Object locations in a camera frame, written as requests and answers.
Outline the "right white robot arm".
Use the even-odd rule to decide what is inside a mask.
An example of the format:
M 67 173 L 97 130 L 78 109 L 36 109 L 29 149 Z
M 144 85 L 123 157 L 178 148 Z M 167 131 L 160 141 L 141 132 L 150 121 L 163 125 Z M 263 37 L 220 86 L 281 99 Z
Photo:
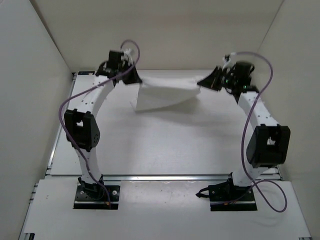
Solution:
M 259 96 L 260 91 L 251 84 L 255 66 L 248 61 L 237 61 L 233 66 L 216 66 L 213 72 L 199 81 L 200 87 L 213 91 L 225 89 L 244 111 L 245 126 L 252 127 L 248 144 L 242 144 L 243 165 L 231 174 L 232 183 L 224 187 L 224 195 L 236 200 L 242 188 L 252 185 L 262 173 L 283 164 L 287 157 L 291 130 L 280 125 L 269 113 Z

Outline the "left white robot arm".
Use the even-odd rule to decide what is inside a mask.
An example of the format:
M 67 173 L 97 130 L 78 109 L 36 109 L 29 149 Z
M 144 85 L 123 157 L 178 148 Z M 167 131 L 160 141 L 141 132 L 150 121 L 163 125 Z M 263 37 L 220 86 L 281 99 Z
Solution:
M 108 60 L 100 64 L 93 77 L 92 90 L 84 94 L 77 107 L 64 113 L 67 140 L 80 163 L 81 177 L 78 181 L 82 191 L 94 200 L 110 198 L 98 166 L 96 146 L 100 130 L 96 117 L 107 95 L 119 81 L 126 85 L 142 83 L 134 63 L 130 48 L 111 50 Z

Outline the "white pleated skirt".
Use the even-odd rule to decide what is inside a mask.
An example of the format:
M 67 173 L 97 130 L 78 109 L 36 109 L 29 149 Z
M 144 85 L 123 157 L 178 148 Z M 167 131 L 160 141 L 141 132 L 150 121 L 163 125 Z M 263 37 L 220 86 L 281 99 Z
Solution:
M 135 112 L 150 111 L 180 104 L 196 97 L 200 92 L 201 76 L 142 79 L 136 98 L 130 102 Z

